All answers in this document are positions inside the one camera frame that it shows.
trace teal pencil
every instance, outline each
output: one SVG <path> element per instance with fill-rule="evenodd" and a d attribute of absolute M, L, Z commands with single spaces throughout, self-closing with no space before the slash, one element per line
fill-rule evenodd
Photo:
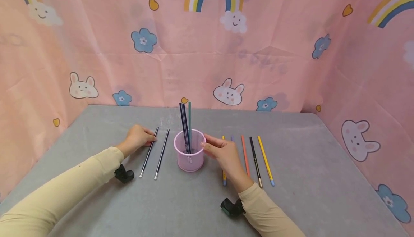
<path fill-rule="evenodd" d="M 190 139 L 188 144 L 191 150 L 191 101 L 188 101 L 188 138 Z"/>

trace pink fabric curtain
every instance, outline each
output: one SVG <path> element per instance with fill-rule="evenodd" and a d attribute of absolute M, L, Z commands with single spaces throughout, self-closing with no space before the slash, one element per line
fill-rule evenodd
<path fill-rule="evenodd" d="M 0 0 L 0 200 L 88 104 L 190 100 L 319 115 L 414 234 L 413 2 Z"/>

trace hand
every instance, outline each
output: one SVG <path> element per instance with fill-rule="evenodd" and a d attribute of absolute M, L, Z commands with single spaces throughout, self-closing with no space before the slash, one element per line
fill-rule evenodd
<path fill-rule="evenodd" d="M 204 137 L 207 143 L 202 142 L 201 147 L 207 155 L 218 161 L 237 192 L 242 193 L 250 188 L 254 182 L 243 169 L 235 143 L 214 138 L 208 134 L 204 134 Z"/>
<path fill-rule="evenodd" d="M 140 125 L 133 125 L 128 131 L 125 140 L 116 147 L 124 154 L 124 158 L 127 158 L 142 146 L 150 146 L 153 141 L 156 141 L 156 137 L 150 129 Z"/>

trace black mount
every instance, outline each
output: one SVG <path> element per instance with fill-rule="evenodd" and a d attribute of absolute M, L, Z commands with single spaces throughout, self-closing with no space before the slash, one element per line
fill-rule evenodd
<path fill-rule="evenodd" d="M 121 164 L 119 168 L 115 171 L 115 178 L 122 182 L 123 184 L 126 184 L 134 179 L 134 172 L 129 170 L 125 171 L 125 167 Z"/>
<path fill-rule="evenodd" d="M 229 217 L 233 218 L 246 213 L 241 202 L 242 200 L 237 199 L 235 204 L 233 204 L 229 199 L 224 199 L 220 207 Z"/>

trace pink mesh pen cup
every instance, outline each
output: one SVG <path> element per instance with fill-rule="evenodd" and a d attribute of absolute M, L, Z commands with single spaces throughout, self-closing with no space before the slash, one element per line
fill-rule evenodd
<path fill-rule="evenodd" d="M 191 129 L 191 154 L 185 153 L 184 134 L 181 131 L 174 138 L 174 148 L 177 151 L 177 163 L 185 172 L 195 172 L 204 163 L 204 149 L 200 146 L 205 142 L 204 135 L 196 130 Z"/>

